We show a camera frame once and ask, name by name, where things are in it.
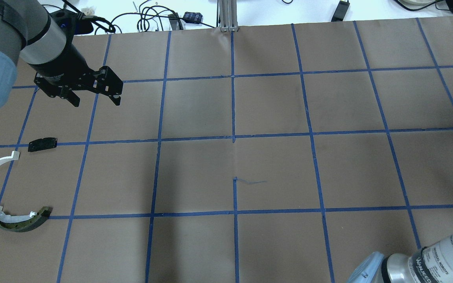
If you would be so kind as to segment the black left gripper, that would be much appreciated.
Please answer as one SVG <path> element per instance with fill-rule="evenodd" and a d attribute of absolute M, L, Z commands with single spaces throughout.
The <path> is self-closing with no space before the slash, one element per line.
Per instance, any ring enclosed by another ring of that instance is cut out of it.
<path fill-rule="evenodd" d="M 109 67 L 94 70 L 89 66 L 34 66 L 34 83 L 50 98 L 59 97 L 79 107 L 75 91 L 90 91 L 107 96 L 116 106 L 121 104 L 123 82 Z"/>

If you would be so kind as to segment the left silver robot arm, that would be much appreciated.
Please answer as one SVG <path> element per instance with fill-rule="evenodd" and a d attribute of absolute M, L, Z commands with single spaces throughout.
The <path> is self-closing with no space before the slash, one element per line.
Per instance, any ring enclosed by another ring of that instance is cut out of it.
<path fill-rule="evenodd" d="M 86 15 L 71 2 L 49 13 L 37 0 L 0 0 L 0 108 L 6 104 L 17 78 L 19 60 L 35 72 L 34 83 L 50 98 L 59 97 L 78 107 L 75 91 L 107 96 L 121 103 L 123 82 L 108 66 L 93 70 L 73 44 L 75 35 L 93 26 L 115 32 L 105 18 Z"/>

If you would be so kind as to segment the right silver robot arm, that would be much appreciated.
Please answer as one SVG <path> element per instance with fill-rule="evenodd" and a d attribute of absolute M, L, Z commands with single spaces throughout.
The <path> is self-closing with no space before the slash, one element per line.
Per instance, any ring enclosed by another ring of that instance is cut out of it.
<path fill-rule="evenodd" d="M 453 282 L 453 72 L 59 100 L 61 283 Z"/>

